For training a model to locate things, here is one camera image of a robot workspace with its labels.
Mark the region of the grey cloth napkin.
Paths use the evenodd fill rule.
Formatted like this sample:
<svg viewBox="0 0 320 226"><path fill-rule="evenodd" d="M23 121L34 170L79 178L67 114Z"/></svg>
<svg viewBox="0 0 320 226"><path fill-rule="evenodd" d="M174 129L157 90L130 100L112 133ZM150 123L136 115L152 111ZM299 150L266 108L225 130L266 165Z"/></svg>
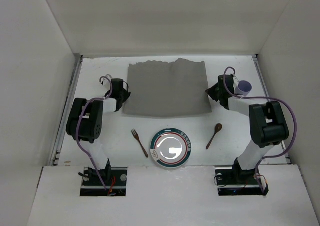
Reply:
<svg viewBox="0 0 320 226"><path fill-rule="evenodd" d="M131 95L124 114L169 118L212 112L206 94L209 85L204 61L178 58L173 62L130 64L127 82Z"/></svg>

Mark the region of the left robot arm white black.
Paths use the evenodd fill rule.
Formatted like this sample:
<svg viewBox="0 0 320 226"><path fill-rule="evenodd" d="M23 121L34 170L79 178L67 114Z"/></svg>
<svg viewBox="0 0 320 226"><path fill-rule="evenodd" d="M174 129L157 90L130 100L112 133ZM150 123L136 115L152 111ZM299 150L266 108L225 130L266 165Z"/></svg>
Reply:
<svg viewBox="0 0 320 226"><path fill-rule="evenodd" d="M109 84L109 89L101 97L75 98L68 116L66 132L92 163L93 168L88 169L88 178L98 179L101 185L106 187L111 177L111 166L99 141L103 116L119 111L131 92L124 79L112 78L110 74L100 77L99 82L104 86Z"/></svg>

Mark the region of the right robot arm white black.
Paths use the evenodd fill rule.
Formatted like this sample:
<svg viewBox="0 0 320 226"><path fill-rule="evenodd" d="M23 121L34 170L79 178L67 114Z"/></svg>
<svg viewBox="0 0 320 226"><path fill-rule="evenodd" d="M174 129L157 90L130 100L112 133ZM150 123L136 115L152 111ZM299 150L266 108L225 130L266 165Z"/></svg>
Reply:
<svg viewBox="0 0 320 226"><path fill-rule="evenodd" d="M259 103L255 99L233 96L234 76L219 75L218 82L205 91L225 109L249 117L251 140L245 151L235 159L230 180L242 184L253 178L256 165L275 146L289 137L288 125L279 101Z"/></svg>

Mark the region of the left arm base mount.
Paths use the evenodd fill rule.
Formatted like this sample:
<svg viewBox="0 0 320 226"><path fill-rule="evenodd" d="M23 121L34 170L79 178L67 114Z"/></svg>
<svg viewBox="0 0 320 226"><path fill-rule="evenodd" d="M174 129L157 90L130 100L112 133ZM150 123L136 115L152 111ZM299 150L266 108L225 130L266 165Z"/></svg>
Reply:
<svg viewBox="0 0 320 226"><path fill-rule="evenodd" d="M88 167L83 172L78 173L82 179L80 196L126 196L128 178L128 169L126 167L112 167L107 171L100 170L99 172L104 184L102 184L97 172L93 168Z"/></svg>

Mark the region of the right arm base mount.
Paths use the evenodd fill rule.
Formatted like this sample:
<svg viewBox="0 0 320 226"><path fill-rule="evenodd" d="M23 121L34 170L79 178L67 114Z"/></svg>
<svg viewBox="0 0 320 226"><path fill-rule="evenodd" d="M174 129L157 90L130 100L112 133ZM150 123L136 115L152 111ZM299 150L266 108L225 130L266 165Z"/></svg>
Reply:
<svg viewBox="0 0 320 226"><path fill-rule="evenodd" d="M268 181L259 173L236 179L232 167L216 167L213 180L219 196L267 196L269 193Z"/></svg>

